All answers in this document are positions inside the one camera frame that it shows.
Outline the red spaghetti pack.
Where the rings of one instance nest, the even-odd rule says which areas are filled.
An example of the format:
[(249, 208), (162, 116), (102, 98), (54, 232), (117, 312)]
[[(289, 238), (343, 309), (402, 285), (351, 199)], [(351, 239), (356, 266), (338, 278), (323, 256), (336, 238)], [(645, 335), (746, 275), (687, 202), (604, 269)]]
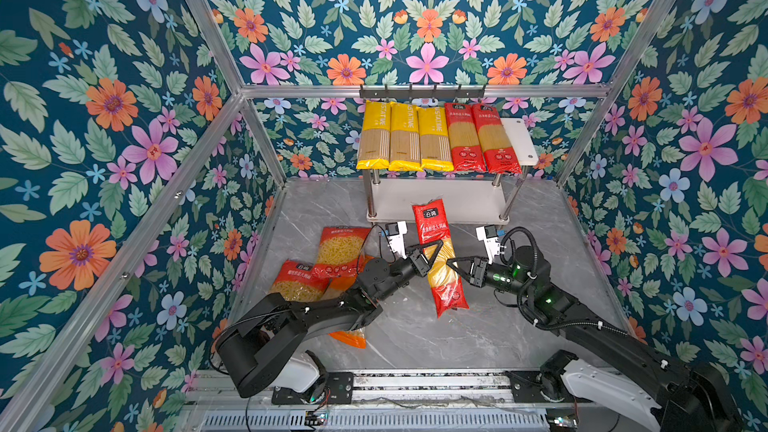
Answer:
[(486, 167), (493, 174), (519, 174), (522, 166), (493, 106), (474, 104), (472, 115)]
[(486, 165), (472, 107), (459, 103), (446, 103), (445, 115), (454, 170), (484, 173)]
[(468, 309), (462, 280), (446, 265), (446, 260), (456, 255), (443, 200), (414, 205), (412, 209), (420, 244), (438, 239), (444, 241), (439, 257), (427, 275), (437, 317), (450, 309)]

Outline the red macaroni bag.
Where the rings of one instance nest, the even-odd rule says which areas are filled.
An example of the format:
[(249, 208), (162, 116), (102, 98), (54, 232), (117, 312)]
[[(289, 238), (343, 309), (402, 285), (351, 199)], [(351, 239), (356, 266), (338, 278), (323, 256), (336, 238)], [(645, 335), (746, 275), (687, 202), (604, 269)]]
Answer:
[(312, 273), (325, 279), (355, 277), (363, 264), (369, 232), (366, 227), (325, 227)]
[(287, 301), (320, 300), (330, 280), (314, 273), (313, 268), (312, 264), (293, 260), (285, 261), (269, 292), (278, 293)]

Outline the yellow spaghetti pack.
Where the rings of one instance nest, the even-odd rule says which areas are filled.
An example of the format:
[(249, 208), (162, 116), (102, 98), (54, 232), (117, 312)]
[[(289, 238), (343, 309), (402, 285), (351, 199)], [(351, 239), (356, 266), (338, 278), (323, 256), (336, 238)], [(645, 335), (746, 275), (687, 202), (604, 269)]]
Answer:
[(421, 167), (452, 172), (454, 164), (445, 110), (441, 107), (418, 109)]
[(380, 170), (389, 167), (391, 138), (391, 104), (366, 102), (358, 149), (358, 170)]
[(388, 170), (422, 171), (418, 110), (404, 103), (392, 103)]

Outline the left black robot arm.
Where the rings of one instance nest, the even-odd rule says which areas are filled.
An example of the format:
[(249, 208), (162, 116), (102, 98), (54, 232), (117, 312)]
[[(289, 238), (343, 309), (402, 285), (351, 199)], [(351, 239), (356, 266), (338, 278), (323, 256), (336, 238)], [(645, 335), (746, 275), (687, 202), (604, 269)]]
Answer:
[(261, 299), (215, 340), (215, 352), (239, 396), (250, 398), (279, 387), (294, 391), (306, 403), (320, 399), (328, 373), (310, 351), (293, 357), (302, 342), (368, 326), (383, 312), (387, 298), (413, 278), (428, 274), (442, 248), (443, 242), (436, 240), (408, 248), (393, 262), (373, 259), (336, 298), (298, 302), (270, 293)]

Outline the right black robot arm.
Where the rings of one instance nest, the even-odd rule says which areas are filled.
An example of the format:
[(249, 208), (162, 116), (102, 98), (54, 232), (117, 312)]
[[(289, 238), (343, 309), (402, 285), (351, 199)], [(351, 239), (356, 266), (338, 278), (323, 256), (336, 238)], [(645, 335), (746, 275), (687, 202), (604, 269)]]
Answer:
[(704, 363), (662, 353), (606, 321), (556, 285), (551, 265), (524, 227), (508, 231), (491, 257), (456, 257), (446, 264), (468, 284), (514, 295), (512, 308), (541, 331), (590, 351), (609, 365), (592, 366), (559, 350), (540, 368), (537, 386), (549, 401), (582, 398), (650, 431), (739, 431), (743, 421), (723, 375)]

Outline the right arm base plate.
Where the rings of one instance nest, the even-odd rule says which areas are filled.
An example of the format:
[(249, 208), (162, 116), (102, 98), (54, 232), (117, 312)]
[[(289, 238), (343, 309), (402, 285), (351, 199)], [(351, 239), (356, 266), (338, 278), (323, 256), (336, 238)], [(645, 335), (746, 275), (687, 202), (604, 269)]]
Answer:
[(506, 370), (502, 374), (509, 379), (515, 403), (545, 404), (591, 404), (591, 401), (576, 398), (551, 374), (539, 370)]

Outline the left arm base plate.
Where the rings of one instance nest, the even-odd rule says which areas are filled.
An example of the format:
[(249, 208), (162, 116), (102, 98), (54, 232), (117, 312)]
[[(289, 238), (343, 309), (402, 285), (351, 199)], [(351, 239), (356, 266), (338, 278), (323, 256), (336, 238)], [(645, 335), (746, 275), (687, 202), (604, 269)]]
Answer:
[(273, 405), (349, 405), (352, 403), (355, 375), (352, 372), (329, 372), (304, 392), (275, 388)]

